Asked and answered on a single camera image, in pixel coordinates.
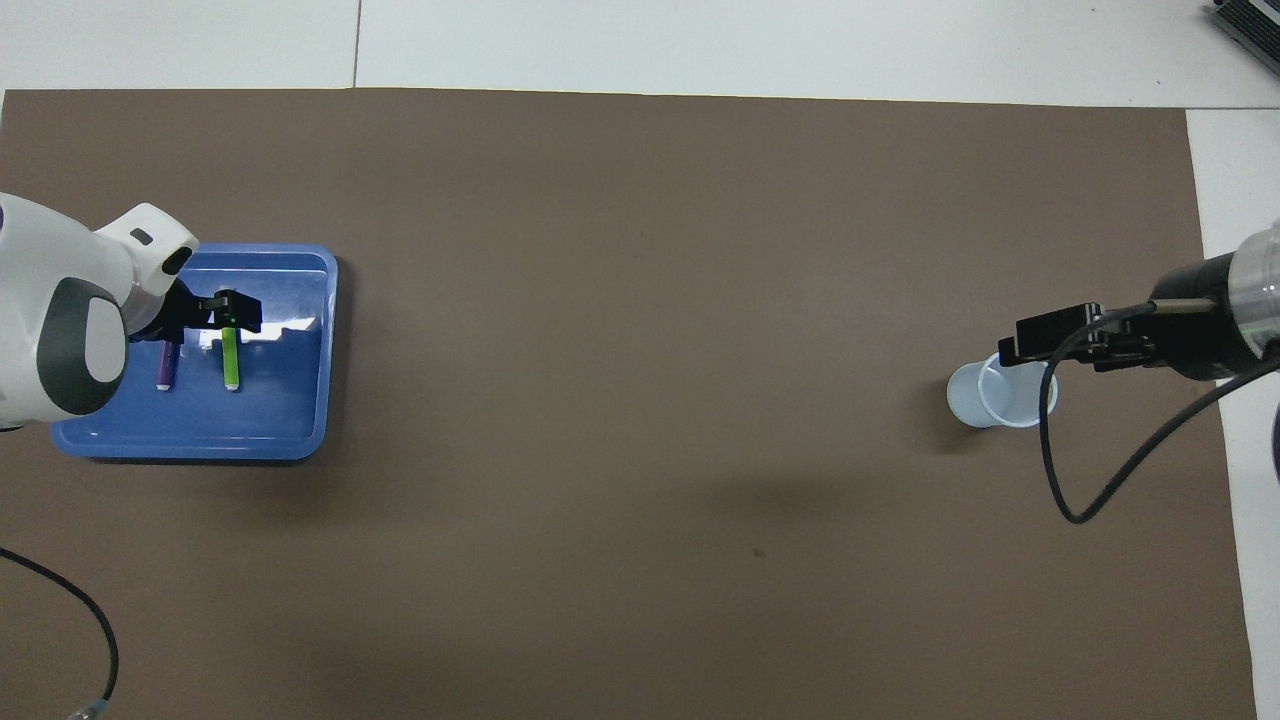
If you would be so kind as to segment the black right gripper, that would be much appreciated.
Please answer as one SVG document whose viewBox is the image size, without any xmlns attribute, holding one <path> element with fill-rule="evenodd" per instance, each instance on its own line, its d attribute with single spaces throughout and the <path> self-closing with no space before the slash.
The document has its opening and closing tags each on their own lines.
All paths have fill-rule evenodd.
<svg viewBox="0 0 1280 720">
<path fill-rule="evenodd" d="M 1260 356 L 1242 337 L 1233 310 L 1228 307 L 1228 282 L 1234 254 L 1226 252 L 1201 263 L 1176 268 L 1162 275 L 1152 288 L 1152 300 L 1211 299 L 1219 305 L 1210 313 L 1157 315 L 1149 322 L 1155 346 L 1152 368 L 1169 368 L 1192 380 L 1221 380 L 1260 364 Z M 1001 366 L 1050 363 L 1069 336 L 1103 314 L 1100 304 L 1078 304 L 1024 318 L 1015 323 L 1015 341 L 998 341 Z M 1116 347 L 1083 343 L 1066 351 L 1059 363 L 1093 366 L 1094 372 L 1116 372 L 1144 366 L 1149 347 Z"/>
</svg>

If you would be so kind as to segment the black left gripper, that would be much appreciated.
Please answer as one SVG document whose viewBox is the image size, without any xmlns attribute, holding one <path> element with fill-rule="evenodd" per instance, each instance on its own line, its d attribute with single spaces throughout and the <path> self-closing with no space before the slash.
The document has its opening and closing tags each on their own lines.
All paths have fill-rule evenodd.
<svg viewBox="0 0 1280 720">
<path fill-rule="evenodd" d="M 219 290 L 200 296 L 183 281 L 174 281 L 155 318 L 138 331 L 127 333 L 131 343 L 184 343 L 186 332 L 233 329 L 259 333 L 262 328 L 261 301 L 236 290 Z"/>
</svg>

